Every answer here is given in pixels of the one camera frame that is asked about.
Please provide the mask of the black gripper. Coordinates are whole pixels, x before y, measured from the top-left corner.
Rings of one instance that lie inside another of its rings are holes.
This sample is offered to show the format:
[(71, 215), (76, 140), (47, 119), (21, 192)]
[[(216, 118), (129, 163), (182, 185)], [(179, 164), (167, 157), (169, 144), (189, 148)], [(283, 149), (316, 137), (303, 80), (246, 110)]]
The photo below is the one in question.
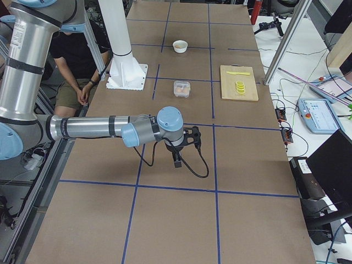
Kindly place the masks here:
[(181, 156), (180, 152), (184, 147), (183, 143), (175, 146), (174, 143), (172, 141), (170, 141), (170, 139), (168, 139), (168, 138), (165, 138), (164, 141), (165, 141), (165, 145), (166, 145), (167, 150), (169, 150), (173, 155), (175, 168), (182, 167), (182, 161), (181, 161), (182, 156)]

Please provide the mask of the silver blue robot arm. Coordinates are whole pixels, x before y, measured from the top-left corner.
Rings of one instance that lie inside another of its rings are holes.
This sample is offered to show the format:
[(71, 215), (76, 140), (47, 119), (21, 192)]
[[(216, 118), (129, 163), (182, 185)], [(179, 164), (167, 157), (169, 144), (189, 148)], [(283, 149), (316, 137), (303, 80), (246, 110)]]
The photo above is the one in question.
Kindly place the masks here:
[[(95, 35), (101, 59), (113, 68), (114, 88), (130, 84), (139, 89), (138, 81), (146, 75), (133, 57), (121, 3), (101, 3), (103, 11), (117, 16), (107, 31), (85, 20), (83, 1), (13, 1), (10, 8), (15, 21), (1, 84), (1, 160), (60, 139), (122, 138), (127, 147), (158, 140), (151, 130), (142, 131), (141, 115), (76, 116), (91, 103), (101, 80), (85, 37), (87, 26)], [(38, 115), (34, 108), (48, 56), (64, 82), (54, 113)]]

